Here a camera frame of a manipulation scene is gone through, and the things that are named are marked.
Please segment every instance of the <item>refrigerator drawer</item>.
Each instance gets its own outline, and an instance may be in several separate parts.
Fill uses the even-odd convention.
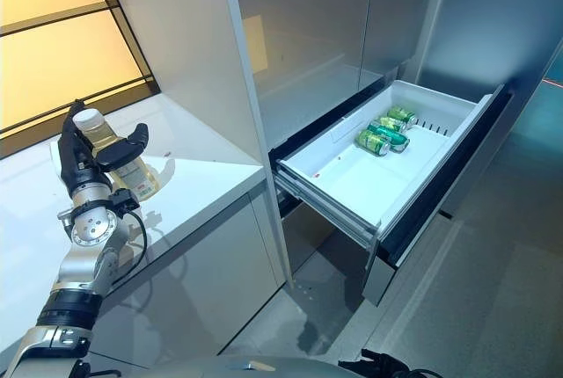
[[[409,224],[418,224],[426,213],[425,222],[437,209],[455,180],[451,175],[463,169],[479,145],[475,140],[482,140],[492,126],[496,118],[478,123],[500,90],[472,103],[394,81],[301,148],[276,160],[276,184],[395,266],[418,231]],[[411,140],[406,150],[379,157],[359,148],[355,137],[393,105],[419,117],[418,124],[406,131]],[[468,146],[465,138],[476,126],[480,132],[473,134]]]

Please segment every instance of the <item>frosted glass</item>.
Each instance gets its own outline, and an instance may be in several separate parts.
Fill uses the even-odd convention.
[[[109,11],[0,39],[1,127],[141,76]]]

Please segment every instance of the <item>bottle cap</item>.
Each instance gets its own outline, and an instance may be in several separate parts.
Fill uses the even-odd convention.
[[[74,121],[74,124],[77,125],[80,130],[84,131],[102,125],[105,120],[103,114],[98,110],[95,108],[87,108],[82,112],[76,113],[72,121]]]

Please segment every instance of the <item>soda can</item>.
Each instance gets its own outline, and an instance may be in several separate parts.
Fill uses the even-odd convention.
[[[414,114],[413,112],[409,112],[405,110],[403,107],[399,107],[398,105],[394,105],[391,108],[391,110],[387,112],[387,116],[396,120],[404,121],[406,123],[407,129],[413,127],[414,124],[416,123],[416,120],[418,120],[416,114]]]
[[[389,152],[391,145],[389,144],[389,138],[374,134],[368,129],[364,129],[355,138],[355,141],[362,148],[374,153],[376,156],[384,156]]]
[[[381,117],[376,121],[378,121],[382,126],[388,127],[400,134],[406,131],[406,123],[404,121],[393,119],[392,117]]]
[[[373,120],[369,124],[368,130],[374,134],[389,138],[389,144],[391,145],[391,151],[393,152],[403,152],[411,141],[403,134],[382,126],[377,120]]]

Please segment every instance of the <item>wall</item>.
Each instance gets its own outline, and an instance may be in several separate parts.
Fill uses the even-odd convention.
[[[227,0],[120,1],[162,91],[260,161]]]
[[[515,81],[521,108],[562,33],[560,0],[443,0],[420,84],[475,101]]]

